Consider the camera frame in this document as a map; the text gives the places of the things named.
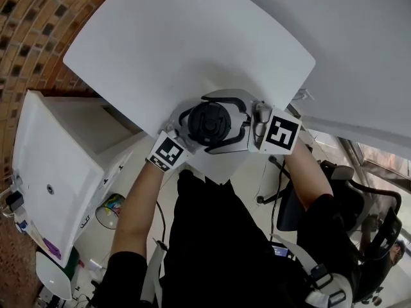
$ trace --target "white cabinet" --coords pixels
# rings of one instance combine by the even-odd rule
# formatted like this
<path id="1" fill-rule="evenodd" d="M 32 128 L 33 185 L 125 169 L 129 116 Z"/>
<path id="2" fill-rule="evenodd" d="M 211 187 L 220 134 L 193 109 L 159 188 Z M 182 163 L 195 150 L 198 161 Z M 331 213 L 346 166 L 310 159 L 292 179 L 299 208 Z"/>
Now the white cabinet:
<path id="1" fill-rule="evenodd" d="M 103 99 L 45 98 L 33 91 L 24 100 L 13 171 L 22 178 L 29 235 L 42 248 L 42 239 L 58 248 L 61 259 L 47 253 L 61 266 L 145 135 L 133 135 L 106 105 Z"/>

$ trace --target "sticker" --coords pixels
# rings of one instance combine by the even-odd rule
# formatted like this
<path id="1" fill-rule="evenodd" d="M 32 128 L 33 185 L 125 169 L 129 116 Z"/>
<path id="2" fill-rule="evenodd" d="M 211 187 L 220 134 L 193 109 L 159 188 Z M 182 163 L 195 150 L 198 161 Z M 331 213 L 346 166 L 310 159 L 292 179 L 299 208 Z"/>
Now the sticker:
<path id="1" fill-rule="evenodd" d="M 266 141 L 286 150 L 291 150 L 298 128 L 299 123 L 274 116 Z"/>
<path id="2" fill-rule="evenodd" d="M 152 162 L 154 165 L 156 165 L 159 169 L 163 170 L 164 172 L 170 169 L 168 166 L 166 166 L 166 164 L 162 163 L 161 160 L 159 160 L 154 155 L 150 157 L 150 162 Z"/>
<path id="3" fill-rule="evenodd" d="M 157 151 L 155 151 L 155 153 L 169 165 L 173 166 L 174 163 L 179 159 L 183 151 L 184 150 L 179 145 L 177 145 L 167 137 L 162 142 L 160 147 L 157 148 Z"/>

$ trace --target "white panel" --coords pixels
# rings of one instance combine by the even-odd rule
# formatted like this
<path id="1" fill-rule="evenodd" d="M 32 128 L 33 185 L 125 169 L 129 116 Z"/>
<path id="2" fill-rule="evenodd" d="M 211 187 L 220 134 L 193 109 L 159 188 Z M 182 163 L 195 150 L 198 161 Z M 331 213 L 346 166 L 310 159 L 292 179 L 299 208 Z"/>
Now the white panel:
<path id="1" fill-rule="evenodd" d="M 216 89 L 246 89 L 284 109 L 315 63 L 249 0 L 106 0 L 64 62 L 151 136 L 181 101 Z M 246 156 L 190 163 L 223 181 Z"/>
<path id="2" fill-rule="evenodd" d="M 251 0 L 313 55 L 299 111 L 411 137 L 411 0 Z"/>
<path id="3" fill-rule="evenodd" d="M 131 137 L 132 134 L 103 107 L 73 105 L 54 103 L 53 107 L 72 131 L 81 137 L 95 154 L 98 155 Z"/>

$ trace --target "buckle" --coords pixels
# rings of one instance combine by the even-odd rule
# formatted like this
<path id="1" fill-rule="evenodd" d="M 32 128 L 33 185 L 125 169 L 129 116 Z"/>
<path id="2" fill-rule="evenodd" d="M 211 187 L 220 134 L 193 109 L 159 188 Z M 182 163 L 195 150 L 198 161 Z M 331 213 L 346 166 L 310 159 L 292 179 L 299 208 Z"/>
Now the buckle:
<path id="1" fill-rule="evenodd" d="M 335 305 L 340 304 L 341 302 L 347 299 L 345 292 L 343 290 L 339 290 L 336 293 L 333 293 L 328 298 L 328 308 L 334 307 Z"/>
<path id="2" fill-rule="evenodd" d="M 324 264 L 319 264 L 311 269 L 311 278 L 317 289 L 322 289 L 333 281 L 333 276 L 328 273 Z"/>

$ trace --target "white device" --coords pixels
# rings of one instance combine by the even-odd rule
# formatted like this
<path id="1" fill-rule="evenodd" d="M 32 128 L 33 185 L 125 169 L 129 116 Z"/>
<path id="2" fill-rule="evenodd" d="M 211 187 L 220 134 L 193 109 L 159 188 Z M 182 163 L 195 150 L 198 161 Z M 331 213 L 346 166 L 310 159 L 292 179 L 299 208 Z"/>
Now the white device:
<path id="1" fill-rule="evenodd" d="M 172 113 L 148 160 L 164 172 L 196 151 L 291 154 L 301 122 L 243 89 L 222 89 L 182 104 Z"/>

